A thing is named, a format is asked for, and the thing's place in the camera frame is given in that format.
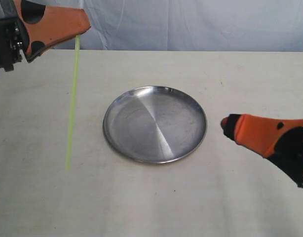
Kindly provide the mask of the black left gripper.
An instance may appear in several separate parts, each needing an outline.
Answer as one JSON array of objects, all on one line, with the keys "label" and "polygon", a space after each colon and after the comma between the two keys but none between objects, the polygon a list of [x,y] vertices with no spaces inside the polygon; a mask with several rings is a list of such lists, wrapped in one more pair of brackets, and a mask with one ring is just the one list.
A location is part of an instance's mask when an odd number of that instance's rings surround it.
[{"label": "black left gripper", "polygon": [[0,18],[0,69],[14,70],[24,58],[32,63],[54,46],[90,29],[86,12],[80,8],[43,5],[16,0],[19,16]]}]

